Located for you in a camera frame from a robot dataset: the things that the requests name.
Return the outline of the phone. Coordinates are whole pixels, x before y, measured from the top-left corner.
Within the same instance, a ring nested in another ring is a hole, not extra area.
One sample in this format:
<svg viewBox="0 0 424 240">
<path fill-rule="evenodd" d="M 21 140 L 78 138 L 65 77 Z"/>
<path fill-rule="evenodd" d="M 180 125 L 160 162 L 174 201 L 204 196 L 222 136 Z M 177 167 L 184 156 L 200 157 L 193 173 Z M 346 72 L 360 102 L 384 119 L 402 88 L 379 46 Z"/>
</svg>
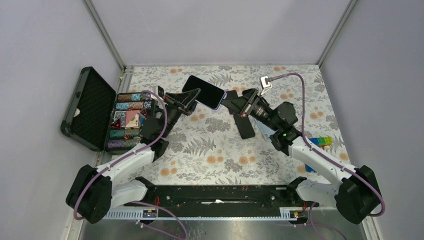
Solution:
<svg viewBox="0 0 424 240">
<path fill-rule="evenodd" d="M 254 138 L 256 136 L 254 128 L 248 117 L 240 117 L 239 115 L 234 114 L 233 119 L 242 140 Z"/>
<path fill-rule="evenodd" d="M 182 91 L 187 92 L 195 89 L 200 89 L 196 101 L 214 111 L 220 108 L 222 101 L 227 96 L 226 91 L 218 86 L 202 80 L 197 76 L 190 75 L 183 85 Z"/>
</svg>

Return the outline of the light blue phone case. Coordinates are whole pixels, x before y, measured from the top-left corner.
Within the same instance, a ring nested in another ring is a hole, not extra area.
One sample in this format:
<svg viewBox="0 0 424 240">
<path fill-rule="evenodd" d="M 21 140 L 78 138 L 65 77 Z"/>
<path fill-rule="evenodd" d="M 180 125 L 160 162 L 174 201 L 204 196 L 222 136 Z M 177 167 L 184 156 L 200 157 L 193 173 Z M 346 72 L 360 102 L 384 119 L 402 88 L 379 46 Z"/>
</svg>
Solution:
<svg viewBox="0 0 424 240">
<path fill-rule="evenodd" d="M 270 136 L 273 135 L 276 131 L 272 130 L 271 128 L 269 128 L 268 126 L 266 126 L 262 122 L 258 121 L 257 119 L 253 119 L 253 120 L 256 123 L 259 131 L 262 133 L 262 136 L 264 137 L 264 139 L 267 142 L 271 142 Z"/>
</svg>

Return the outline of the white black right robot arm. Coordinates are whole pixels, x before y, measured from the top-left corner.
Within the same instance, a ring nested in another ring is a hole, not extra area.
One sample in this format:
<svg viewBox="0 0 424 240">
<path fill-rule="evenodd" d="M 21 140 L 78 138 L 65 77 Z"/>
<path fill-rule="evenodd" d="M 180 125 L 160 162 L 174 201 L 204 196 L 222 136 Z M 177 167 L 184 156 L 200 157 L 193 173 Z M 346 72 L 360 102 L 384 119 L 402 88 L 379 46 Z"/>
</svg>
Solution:
<svg viewBox="0 0 424 240">
<path fill-rule="evenodd" d="M 251 116 L 272 129 L 274 134 L 269 138 L 277 151 L 307 164 L 328 181 L 314 183 L 298 177 L 295 187 L 286 193 L 291 205 L 316 202 L 337 209 L 356 225 L 384 205 L 374 171 L 366 165 L 343 164 L 307 139 L 294 126 L 298 118 L 292 103 L 284 101 L 272 109 L 256 89 L 248 89 L 242 96 L 227 97 L 221 103 L 240 117 Z"/>
</svg>

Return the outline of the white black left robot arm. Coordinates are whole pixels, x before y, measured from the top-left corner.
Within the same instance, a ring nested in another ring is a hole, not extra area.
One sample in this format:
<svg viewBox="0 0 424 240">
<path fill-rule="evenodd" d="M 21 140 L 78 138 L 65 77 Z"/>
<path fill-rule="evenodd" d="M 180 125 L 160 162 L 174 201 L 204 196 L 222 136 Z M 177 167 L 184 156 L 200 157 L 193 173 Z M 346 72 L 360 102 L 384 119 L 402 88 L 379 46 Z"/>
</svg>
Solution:
<svg viewBox="0 0 424 240">
<path fill-rule="evenodd" d="M 75 220 L 87 220 L 95 224 L 103 219 L 111 208 L 139 201 L 148 206 L 155 200 L 155 192 L 143 181 L 133 179 L 124 182 L 136 169 L 151 164 L 166 152 L 169 135 L 181 115 L 189 116 L 197 106 L 199 88 L 182 93 L 143 90 L 140 96 L 156 99 L 162 113 L 148 115 L 139 130 L 137 144 L 108 163 L 92 167 L 85 165 L 78 171 L 66 197 L 66 204 L 73 209 Z"/>
</svg>

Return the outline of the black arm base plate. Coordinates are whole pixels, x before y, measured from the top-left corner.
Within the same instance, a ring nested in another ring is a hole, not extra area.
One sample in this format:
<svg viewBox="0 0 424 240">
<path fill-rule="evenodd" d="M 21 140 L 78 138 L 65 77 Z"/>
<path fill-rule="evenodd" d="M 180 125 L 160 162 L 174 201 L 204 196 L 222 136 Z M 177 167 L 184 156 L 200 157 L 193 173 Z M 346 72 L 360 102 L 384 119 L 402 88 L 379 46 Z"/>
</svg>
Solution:
<svg viewBox="0 0 424 240">
<path fill-rule="evenodd" d="M 281 209 L 312 205 L 287 185 L 152 185 L 141 201 L 179 218 L 280 217 Z"/>
</svg>

